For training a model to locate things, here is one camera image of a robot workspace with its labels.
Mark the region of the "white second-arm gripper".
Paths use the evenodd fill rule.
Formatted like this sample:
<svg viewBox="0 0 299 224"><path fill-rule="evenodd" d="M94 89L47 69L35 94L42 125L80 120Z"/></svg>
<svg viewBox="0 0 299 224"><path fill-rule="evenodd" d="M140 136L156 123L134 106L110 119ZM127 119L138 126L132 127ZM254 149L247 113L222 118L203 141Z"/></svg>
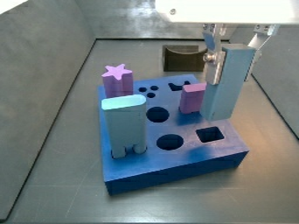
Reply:
<svg viewBox="0 0 299 224"><path fill-rule="evenodd" d="M224 24L258 24L248 43L256 51L246 79L262 56L262 48L276 35L280 25L299 24L299 0L155 0L155 10L174 23L223 23L203 25L207 46L203 73L211 85L220 82L226 58L220 46L220 37L227 30Z"/></svg>

